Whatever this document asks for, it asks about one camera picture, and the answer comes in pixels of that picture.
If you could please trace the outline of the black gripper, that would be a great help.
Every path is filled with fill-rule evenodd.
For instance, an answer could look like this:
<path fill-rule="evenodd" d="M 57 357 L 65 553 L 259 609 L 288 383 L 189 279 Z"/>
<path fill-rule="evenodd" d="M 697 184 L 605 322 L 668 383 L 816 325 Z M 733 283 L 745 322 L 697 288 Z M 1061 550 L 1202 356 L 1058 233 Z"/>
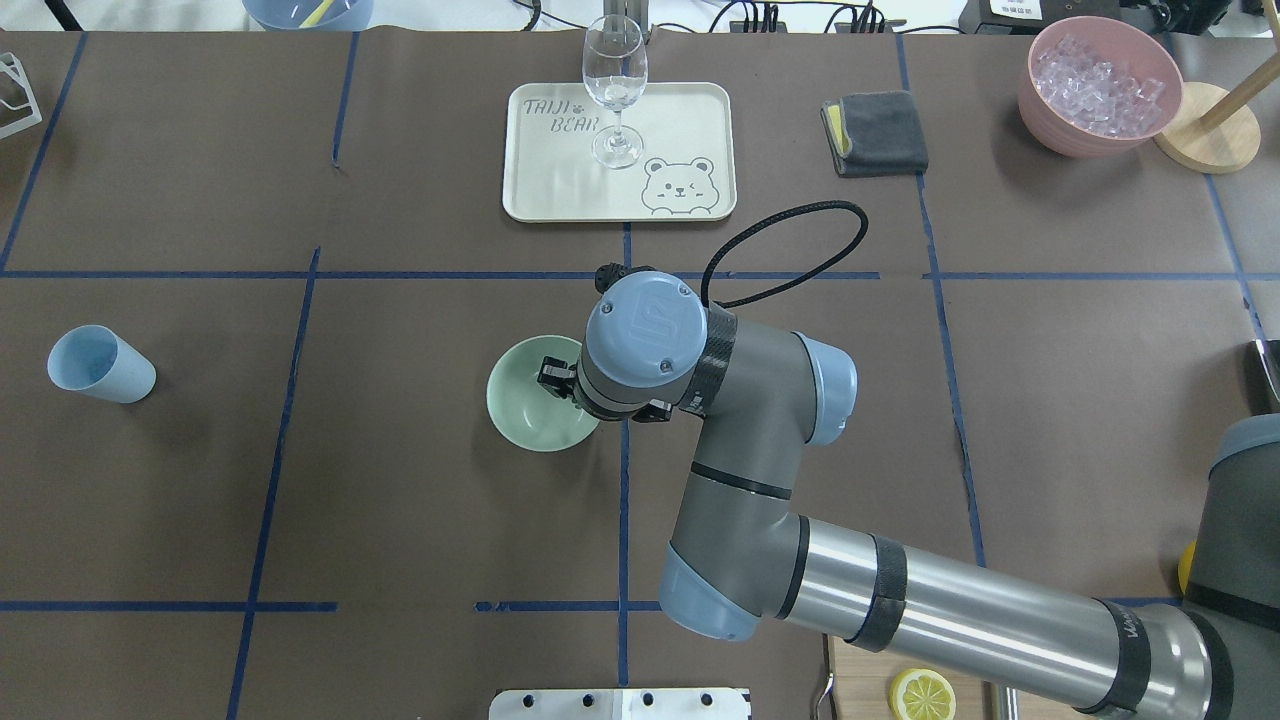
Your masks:
<path fill-rule="evenodd" d="M 671 402 L 652 396 L 652 388 L 623 386 L 598 368 L 577 366 L 554 356 L 541 359 L 538 384 L 600 421 L 668 421 L 673 411 Z"/>

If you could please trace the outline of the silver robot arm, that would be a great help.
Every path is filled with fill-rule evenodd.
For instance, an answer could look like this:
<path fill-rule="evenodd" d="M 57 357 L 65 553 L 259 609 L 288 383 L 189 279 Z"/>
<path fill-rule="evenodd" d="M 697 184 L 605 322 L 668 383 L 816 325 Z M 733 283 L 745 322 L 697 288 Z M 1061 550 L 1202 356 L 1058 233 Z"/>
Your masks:
<path fill-rule="evenodd" d="M 1277 716 L 1276 414 L 1224 433 L 1181 602 L 1130 609 L 796 512 L 804 452 L 852 414 L 851 357 L 652 266 L 594 282 L 577 357 L 538 380 L 603 421 L 701 419 L 660 580 L 672 621 L 748 641 L 777 618 L 1085 717 Z"/>

